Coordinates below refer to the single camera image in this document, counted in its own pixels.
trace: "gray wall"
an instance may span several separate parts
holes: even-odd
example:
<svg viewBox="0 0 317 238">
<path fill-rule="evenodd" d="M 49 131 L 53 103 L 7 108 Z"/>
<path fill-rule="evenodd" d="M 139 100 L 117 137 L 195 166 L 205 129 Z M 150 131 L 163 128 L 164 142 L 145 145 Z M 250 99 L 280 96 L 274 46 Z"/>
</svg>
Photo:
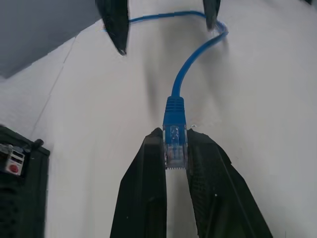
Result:
<svg viewBox="0 0 317 238">
<path fill-rule="evenodd" d="M 1 0 L 0 76 L 12 76 L 99 18 L 94 0 Z"/>
</svg>

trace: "blue ethernet cable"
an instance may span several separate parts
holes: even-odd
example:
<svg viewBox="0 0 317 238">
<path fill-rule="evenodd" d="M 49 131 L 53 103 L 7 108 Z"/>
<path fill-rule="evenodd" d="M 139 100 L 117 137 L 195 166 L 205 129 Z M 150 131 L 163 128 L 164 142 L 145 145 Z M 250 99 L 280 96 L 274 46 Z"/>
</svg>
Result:
<svg viewBox="0 0 317 238">
<path fill-rule="evenodd" d="M 205 18 L 202 12 L 198 11 L 178 11 L 171 13 L 162 13 L 156 15 L 146 15 L 130 19 L 130 23 L 136 23 L 146 20 L 154 20 L 175 16 L 196 15 Z M 183 79 L 193 62 L 205 50 L 222 41 L 227 35 L 227 27 L 220 21 L 216 22 L 219 35 L 210 39 L 185 61 L 179 73 L 176 76 L 172 88 L 172 94 L 166 102 L 164 120 L 163 120 L 163 145 L 165 155 L 165 167 L 167 169 L 187 169 L 188 168 L 188 153 L 187 153 L 187 127 L 184 109 L 184 99 L 180 96 L 180 88 Z"/>
</svg>

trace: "white surface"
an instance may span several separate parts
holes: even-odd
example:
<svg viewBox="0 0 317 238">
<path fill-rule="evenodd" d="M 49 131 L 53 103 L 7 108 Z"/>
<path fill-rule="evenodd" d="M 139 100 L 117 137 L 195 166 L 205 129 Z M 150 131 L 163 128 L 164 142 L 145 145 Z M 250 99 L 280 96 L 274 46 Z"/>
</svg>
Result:
<svg viewBox="0 0 317 238">
<path fill-rule="evenodd" d="M 200 0 L 130 5 L 131 17 L 202 9 Z M 227 41 L 204 53 L 182 86 L 187 124 L 224 148 L 274 237 L 315 238 L 317 12 L 297 0 L 223 0 L 219 19 Z M 209 38 L 197 17 L 139 23 L 121 57 L 102 27 L 0 83 L 0 121 L 52 151 L 47 238 L 109 236 L 122 176 L 161 126 L 183 62 Z M 167 181 L 168 236 L 194 237 L 190 209 L 182 225 L 174 218 L 190 204 L 185 176 Z M 179 196 L 184 204 L 173 202 Z"/>
</svg>

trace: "red button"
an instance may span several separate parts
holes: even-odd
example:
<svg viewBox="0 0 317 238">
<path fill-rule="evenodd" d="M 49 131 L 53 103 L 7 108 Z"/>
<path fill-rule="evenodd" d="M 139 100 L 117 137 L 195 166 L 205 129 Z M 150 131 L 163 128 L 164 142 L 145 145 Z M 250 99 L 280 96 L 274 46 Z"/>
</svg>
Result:
<svg viewBox="0 0 317 238">
<path fill-rule="evenodd" d="M 10 165 L 9 170 L 13 173 L 19 172 L 19 168 L 17 167 L 17 165 Z"/>
</svg>

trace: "black device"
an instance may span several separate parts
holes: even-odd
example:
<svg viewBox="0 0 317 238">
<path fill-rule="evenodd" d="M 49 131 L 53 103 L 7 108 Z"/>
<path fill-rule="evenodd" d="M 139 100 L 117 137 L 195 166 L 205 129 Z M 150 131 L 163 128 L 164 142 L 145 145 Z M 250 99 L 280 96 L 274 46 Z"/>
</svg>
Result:
<svg viewBox="0 0 317 238">
<path fill-rule="evenodd" d="M 250 190 L 224 150 L 207 135 L 187 131 L 187 180 L 199 238 L 271 238 Z M 162 130 L 144 139 L 119 189 L 110 238 L 166 237 Z"/>
<path fill-rule="evenodd" d="M 0 126 L 0 238 L 43 238 L 48 159 L 32 142 Z"/>
</svg>

